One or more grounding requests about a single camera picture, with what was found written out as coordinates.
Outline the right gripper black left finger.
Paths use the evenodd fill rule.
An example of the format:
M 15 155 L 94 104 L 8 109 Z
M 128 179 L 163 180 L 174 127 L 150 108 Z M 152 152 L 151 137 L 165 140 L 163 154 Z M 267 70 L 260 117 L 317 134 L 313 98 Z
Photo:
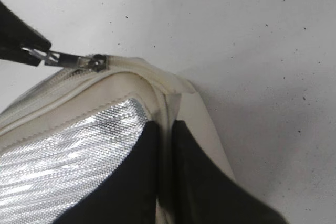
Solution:
M 121 165 L 67 211 L 67 223 L 155 223 L 159 127 L 145 124 Z

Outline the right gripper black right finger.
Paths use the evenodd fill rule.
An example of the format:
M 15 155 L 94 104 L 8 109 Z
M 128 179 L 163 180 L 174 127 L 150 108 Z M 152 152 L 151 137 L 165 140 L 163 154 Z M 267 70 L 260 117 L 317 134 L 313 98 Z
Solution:
M 172 127 L 176 223 L 286 223 L 205 154 L 184 121 Z

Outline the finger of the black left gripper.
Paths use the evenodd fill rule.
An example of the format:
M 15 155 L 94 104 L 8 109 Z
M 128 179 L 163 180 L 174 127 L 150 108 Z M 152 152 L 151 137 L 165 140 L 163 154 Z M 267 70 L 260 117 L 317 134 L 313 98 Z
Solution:
M 3 46 L 1 46 L 1 60 L 22 63 L 34 67 L 37 67 L 41 63 L 40 59 L 30 55 L 27 51 Z
M 42 34 L 23 22 L 1 2 L 1 45 L 9 48 L 49 50 L 49 42 Z

